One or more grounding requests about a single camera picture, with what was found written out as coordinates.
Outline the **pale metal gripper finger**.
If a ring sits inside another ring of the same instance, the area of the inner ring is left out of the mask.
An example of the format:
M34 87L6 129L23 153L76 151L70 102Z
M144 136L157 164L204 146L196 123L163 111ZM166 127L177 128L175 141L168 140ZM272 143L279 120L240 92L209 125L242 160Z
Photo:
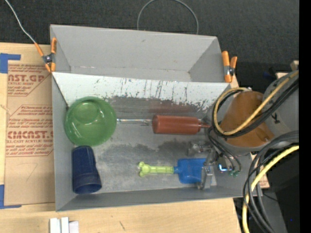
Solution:
M197 184L197 188L200 190L206 190L211 188L213 178L213 171L211 167L204 166L201 169L201 180Z
M188 155L195 155L207 152L209 150L209 144L190 143L188 148Z

